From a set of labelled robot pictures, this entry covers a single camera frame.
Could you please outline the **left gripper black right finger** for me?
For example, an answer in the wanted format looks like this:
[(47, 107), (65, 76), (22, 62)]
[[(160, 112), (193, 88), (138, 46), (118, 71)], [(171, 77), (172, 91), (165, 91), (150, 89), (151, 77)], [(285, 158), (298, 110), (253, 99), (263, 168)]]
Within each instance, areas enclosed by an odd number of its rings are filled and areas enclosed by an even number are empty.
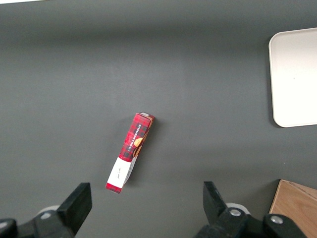
[(255, 219), (238, 205), (228, 206), (212, 181), (205, 181), (203, 207), (209, 224), (197, 238), (305, 238), (296, 223), (281, 214), (266, 214)]

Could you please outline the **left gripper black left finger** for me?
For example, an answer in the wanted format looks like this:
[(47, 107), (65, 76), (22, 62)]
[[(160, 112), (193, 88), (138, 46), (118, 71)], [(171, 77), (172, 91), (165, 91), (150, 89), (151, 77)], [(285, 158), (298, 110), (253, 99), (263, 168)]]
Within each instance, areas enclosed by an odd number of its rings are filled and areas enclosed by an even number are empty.
[(74, 238), (92, 209), (91, 185), (80, 183), (60, 205), (42, 209), (24, 224), (0, 220), (2, 238)]

